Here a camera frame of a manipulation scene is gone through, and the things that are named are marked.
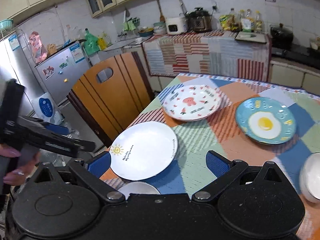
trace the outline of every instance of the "wooden spatula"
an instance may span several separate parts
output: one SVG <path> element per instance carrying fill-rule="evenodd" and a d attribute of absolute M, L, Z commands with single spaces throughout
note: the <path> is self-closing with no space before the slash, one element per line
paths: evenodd
<path fill-rule="evenodd" d="M 165 18 L 164 18 L 164 16 L 163 16 L 162 10 L 161 10 L 160 1 L 157 0 L 157 3 L 158 3 L 159 11 L 160 11 L 160 22 L 165 22 Z"/>

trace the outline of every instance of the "metal screw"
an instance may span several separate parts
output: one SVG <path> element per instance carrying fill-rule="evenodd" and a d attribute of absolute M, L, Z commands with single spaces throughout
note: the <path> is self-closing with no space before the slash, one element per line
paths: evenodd
<path fill-rule="evenodd" d="M 111 191 L 107 194 L 107 198 L 110 200 L 117 200 L 120 199 L 122 196 L 122 193 L 119 191 Z"/>
<path fill-rule="evenodd" d="M 206 200 L 208 198 L 211 197 L 210 193 L 209 192 L 206 192 L 206 191 L 199 191 L 197 193 L 195 193 L 195 197 L 199 200 Z"/>

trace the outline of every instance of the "refrigerator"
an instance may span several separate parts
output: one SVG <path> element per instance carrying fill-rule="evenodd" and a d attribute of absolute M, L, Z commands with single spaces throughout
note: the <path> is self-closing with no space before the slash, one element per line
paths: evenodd
<path fill-rule="evenodd" d="M 14 78 L 26 87 L 19 115 L 30 115 L 33 112 L 31 101 L 44 91 L 31 70 L 16 32 L 0 41 L 0 75 L 6 81 Z"/>
<path fill-rule="evenodd" d="M 81 139 L 95 142 L 97 150 L 103 146 L 102 141 L 67 99 L 68 93 L 77 80 L 90 67 L 91 64 L 83 48 L 76 41 L 41 62 L 35 70 L 66 121 L 73 129 L 79 131 Z"/>

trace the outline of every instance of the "fried egg design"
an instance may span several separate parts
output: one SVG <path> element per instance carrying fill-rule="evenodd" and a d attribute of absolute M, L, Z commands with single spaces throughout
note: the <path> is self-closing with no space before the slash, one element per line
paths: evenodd
<path fill-rule="evenodd" d="M 260 138 L 273 139 L 279 136 L 281 124 L 270 112 L 256 112 L 249 117 L 251 131 Z"/>

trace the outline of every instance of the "person's hand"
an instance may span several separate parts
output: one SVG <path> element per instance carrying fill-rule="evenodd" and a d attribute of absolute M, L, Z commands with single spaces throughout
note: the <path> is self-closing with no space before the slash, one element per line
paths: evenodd
<path fill-rule="evenodd" d="M 9 147 L 5 144 L 0 144 L 0 155 L 4 157 L 14 158 L 20 157 L 21 153 L 12 147 Z M 34 166 L 39 162 L 39 155 L 40 153 L 37 153 L 35 156 L 33 156 L 33 159 L 26 165 L 7 173 L 3 178 L 3 182 L 12 186 L 23 184 L 26 180 L 26 177 L 33 171 Z"/>

